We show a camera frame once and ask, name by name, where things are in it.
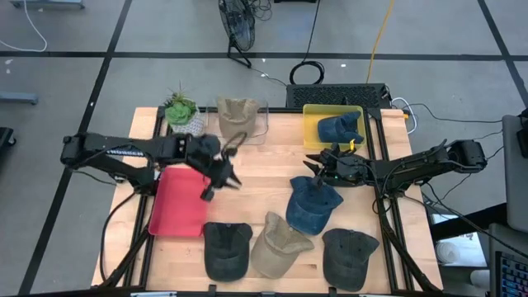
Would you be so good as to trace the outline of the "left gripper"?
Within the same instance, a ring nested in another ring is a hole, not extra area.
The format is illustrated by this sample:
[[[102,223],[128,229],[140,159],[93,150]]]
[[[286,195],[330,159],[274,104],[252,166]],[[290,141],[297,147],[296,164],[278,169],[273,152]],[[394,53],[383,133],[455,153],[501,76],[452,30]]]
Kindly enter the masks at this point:
[[[210,179],[200,195],[206,202],[213,200],[215,190],[239,190],[242,186],[234,172],[233,164],[221,153],[220,141],[216,135],[191,137],[187,144],[187,164]]]

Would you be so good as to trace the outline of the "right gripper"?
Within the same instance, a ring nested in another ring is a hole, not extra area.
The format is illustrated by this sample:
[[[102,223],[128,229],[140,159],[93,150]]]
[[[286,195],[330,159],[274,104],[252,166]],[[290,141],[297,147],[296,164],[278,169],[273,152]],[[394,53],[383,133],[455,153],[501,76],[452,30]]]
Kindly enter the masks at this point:
[[[314,174],[311,183],[317,188],[323,182],[330,186],[364,186],[371,183],[369,160],[354,153],[339,152],[338,143],[306,157],[324,166],[304,161]]]

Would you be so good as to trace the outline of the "red plastic tray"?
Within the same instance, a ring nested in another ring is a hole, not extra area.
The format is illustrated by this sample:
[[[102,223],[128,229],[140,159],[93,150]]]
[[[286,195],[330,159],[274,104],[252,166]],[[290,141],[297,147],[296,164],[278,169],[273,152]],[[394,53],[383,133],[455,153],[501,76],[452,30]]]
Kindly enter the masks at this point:
[[[210,179],[192,168],[169,167],[160,177],[148,231],[154,236],[197,238],[208,203],[200,198]]]

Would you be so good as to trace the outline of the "beige baseball cap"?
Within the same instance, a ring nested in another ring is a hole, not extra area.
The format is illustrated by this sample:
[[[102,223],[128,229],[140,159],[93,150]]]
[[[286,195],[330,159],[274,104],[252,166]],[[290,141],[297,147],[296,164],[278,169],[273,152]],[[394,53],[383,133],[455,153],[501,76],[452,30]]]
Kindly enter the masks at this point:
[[[255,131],[259,103],[251,98],[224,98],[217,100],[219,129],[226,139],[245,132],[247,137]]]
[[[267,278],[281,278],[294,264],[299,254],[311,251],[314,244],[293,229],[274,212],[267,212],[265,225],[253,245],[252,267]]]

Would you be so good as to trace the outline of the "black baseball cap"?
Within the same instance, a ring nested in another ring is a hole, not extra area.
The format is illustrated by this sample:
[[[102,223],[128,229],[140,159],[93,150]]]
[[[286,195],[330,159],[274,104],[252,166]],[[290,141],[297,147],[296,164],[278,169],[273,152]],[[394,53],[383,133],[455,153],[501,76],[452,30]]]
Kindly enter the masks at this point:
[[[248,271],[252,236],[249,224],[206,223],[204,259],[207,276],[221,282],[243,278]]]
[[[352,229],[330,229],[323,235],[323,243],[323,275],[327,283],[340,290],[361,290],[370,256],[380,242]]]

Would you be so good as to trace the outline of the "yellow plastic bin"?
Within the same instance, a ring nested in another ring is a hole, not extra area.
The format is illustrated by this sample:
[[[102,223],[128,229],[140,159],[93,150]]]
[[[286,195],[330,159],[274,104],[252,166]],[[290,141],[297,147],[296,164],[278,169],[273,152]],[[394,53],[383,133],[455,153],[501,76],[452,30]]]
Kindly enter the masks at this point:
[[[318,137],[318,122],[321,119],[340,116],[347,112],[359,111],[361,116],[358,120],[358,130],[364,140],[361,144],[354,144],[355,149],[360,149],[366,143],[365,137],[365,117],[363,108],[360,106],[339,106],[339,105],[320,105],[320,104],[306,104],[303,107],[303,128],[304,128],[304,147],[306,149],[329,149],[333,143],[324,143]],[[341,150],[347,150],[351,148],[351,142],[349,144],[339,144]]]

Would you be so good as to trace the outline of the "clear plastic bin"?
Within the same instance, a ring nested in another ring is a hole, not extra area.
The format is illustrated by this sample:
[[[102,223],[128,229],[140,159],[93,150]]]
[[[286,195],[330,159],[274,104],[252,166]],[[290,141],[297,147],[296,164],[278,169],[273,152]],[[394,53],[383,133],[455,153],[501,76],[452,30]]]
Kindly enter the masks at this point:
[[[209,105],[205,107],[205,132],[207,134],[215,134],[220,142],[225,144],[230,139],[224,138],[220,132],[217,100],[218,98],[211,101]],[[255,131],[252,136],[246,137],[243,141],[243,144],[246,145],[263,144],[266,140],[266,134],[269,129],[269,106],[266,101],[256,101],[259,103],[260,108],[257,112]]]

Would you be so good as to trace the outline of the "black perforated computer case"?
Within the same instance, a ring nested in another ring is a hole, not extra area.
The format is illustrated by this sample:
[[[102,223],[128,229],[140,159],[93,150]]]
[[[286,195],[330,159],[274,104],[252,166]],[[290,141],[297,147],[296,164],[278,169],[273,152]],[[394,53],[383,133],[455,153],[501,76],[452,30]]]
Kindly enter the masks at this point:
[[[384,83],[295,84],[286,88],[286,106],[306,104],[351,105],[362,108],[389,109],[392,97]]]

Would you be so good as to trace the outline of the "potted green succulent plant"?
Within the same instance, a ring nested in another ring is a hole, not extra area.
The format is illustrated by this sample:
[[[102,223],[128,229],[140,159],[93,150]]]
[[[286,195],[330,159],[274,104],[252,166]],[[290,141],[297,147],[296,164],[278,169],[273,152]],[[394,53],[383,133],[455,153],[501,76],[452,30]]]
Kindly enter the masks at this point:
[[[168,126],[174,134],[192,134],[200,136],[205,131],[205,118],[198,105],[190,99],[182,85],[164,102],[164,115]]]

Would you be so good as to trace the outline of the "white cup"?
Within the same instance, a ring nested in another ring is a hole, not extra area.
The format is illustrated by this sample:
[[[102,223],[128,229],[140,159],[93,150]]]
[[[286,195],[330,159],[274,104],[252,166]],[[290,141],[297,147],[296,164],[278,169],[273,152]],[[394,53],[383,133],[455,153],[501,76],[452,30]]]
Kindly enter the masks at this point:
[[[441,264],[453,264],[460,259],[459,249],[450,242],[439,242],[435,246],[436,258]]]

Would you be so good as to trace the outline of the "black floor fan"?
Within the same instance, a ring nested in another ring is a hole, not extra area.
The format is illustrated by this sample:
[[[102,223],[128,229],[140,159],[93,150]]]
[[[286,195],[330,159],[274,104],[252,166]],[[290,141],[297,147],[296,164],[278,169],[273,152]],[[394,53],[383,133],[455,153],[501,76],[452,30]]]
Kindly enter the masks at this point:
[[[255,41],[255,18],[248,0],[219,0],[219,13],[229,39],[227,57],[247,68],[252,63],[246,57]]]

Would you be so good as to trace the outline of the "grey desk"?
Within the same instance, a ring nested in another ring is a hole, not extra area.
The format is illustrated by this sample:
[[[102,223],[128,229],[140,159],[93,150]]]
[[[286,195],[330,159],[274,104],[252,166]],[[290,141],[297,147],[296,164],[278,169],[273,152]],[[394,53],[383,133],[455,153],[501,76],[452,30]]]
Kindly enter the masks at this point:
[[[503,116],[507,222],[512,228],[528,233],[528,144],[520,145],[518,135],[522,130],[519,116]]]

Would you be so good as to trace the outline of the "grey floor bar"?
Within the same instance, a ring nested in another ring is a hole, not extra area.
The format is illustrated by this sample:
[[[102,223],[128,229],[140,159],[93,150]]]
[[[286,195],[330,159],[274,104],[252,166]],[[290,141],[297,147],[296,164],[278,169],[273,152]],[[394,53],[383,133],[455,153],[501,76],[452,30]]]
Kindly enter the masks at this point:
[[[34,93],[26,92],[0,92],[0,102],[28,103],[36,105],[39,98]]]

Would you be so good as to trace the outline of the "black chair base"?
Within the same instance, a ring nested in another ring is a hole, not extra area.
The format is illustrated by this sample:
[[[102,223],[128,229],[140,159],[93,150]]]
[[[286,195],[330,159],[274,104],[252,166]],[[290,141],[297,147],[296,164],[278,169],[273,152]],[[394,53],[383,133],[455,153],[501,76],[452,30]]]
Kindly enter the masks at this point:
[[[0,127],[0,149],[11,147],[17,143],[13,136],[13,129],[8,127]]]

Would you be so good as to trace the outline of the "backlit keyboard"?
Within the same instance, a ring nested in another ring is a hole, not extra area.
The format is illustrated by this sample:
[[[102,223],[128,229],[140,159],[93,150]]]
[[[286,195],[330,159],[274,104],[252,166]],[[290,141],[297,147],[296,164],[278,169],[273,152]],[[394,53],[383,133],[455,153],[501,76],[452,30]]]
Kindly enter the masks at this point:
[[[494,297],[528,297],[528,262],[506,252],[495,252]]]

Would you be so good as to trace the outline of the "grey cart base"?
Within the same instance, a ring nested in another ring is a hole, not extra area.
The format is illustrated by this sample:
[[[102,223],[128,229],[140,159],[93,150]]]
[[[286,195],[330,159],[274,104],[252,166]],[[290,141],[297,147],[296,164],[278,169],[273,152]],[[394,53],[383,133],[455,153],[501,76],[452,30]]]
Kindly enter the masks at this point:
[[[83,0],[8,0],[15,8],[52,8],[75,7],[84,9]]]

